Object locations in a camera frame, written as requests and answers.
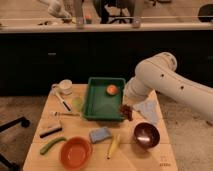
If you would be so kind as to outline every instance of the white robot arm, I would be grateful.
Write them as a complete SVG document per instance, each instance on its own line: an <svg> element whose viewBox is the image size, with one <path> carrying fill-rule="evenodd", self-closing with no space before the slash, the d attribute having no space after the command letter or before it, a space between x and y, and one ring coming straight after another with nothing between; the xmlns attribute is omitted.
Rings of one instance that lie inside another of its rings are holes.
<svg viewBox="0 0 213 171"><path fill-rule="evenodd" d="M71 14L62 8L59 0L38 0L48 6L48 13L56 18L71 19Z"/></svg>
<svg viewBox="0 0 213 171"><path fill-rule="evenodd" d="M145 100L148 94L157 90L177 102L186 104L213 123L213 89L190 81L174 71L176 58L168 52L159 53L141 61L124 89L129 98Z"/></svg>

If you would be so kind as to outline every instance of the table surface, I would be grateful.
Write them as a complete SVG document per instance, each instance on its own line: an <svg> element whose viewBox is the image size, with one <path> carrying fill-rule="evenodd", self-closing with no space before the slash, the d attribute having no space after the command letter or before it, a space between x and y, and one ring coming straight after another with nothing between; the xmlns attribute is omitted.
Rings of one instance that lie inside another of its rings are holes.
<svg viewBox="0 0 213 171"><path fill-rule="evenodd" d="M63 96L63 98L69 105L72 105L73 97L80 96L84 99L86 88L87 84L74 84L73 93ZM50 93L25 160L23 171L64 171L59 161L59 151L64 143L63 141L55 144L45 155L40 155L39 150L50 140L60 136L68 139L74 136L81 136L89 140L89 132L103 126L107 126L112 134L119 133L121 135L121 143L111 159L107 159L107 152L111 143L110 139L93 144L92 157L84 169L85 171L177 171L173 150L155 91L150 93L148 99L157 102L156 111L159 122L156 127L160 132L160 142L156 147L144 151L134 141L133 131L138 123L147 121L136 111L133 111L133 121L125 120L120 123L87 121L82 117L76 116L55 117L50 114L50 111L65 112L65 109L58 99ZM135 103L127 97L123 98L123 104L132 105ZM63 131L41 139L39 132L42 126L45 123L54 122L58 118L62 124Z"/></svg>

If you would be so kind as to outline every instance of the green plastic basket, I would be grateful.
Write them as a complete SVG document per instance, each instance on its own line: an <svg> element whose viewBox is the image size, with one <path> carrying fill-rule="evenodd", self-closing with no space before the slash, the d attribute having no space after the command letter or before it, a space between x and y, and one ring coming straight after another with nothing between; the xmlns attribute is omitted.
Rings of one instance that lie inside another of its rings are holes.
<svg viewBox="0 0 213 171"><path fill-rule="evenodd" d="M84 117L88 120L123 121L119 112L123 101L124 78L90 77L85 97ZM118 93L114 96L106 92L108 85L114 84Z"/></svg>

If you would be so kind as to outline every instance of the blue sponge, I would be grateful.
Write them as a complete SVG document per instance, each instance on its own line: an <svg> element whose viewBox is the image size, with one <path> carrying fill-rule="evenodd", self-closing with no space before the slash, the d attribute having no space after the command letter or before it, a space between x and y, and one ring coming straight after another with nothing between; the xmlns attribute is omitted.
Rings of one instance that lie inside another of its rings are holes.
<svg viewBox="0 0 213 171"><path fill-rule="evenodd" d="M96 130L92 130L89 133L89 137L91 142L94 144L96 142L103 141L107 138L111 138L112 134L107 127L103 127Z"/></svg>

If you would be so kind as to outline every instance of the cucumber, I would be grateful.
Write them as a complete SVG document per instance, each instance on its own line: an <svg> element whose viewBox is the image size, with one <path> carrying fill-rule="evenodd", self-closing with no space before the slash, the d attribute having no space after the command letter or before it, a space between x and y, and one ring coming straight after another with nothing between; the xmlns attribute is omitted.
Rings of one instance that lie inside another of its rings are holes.
<svg viewBox="0 0 213 171"><path fill-rule="evenodd" d="M44 145L41 149L40 149L40 154L44 155L46 152L48 152L48 150L57 142L60 141L66 141L67 139L65 137L58 137L55 138L53 140L51 140L50 142L48 142L46 145Z"/></svg>

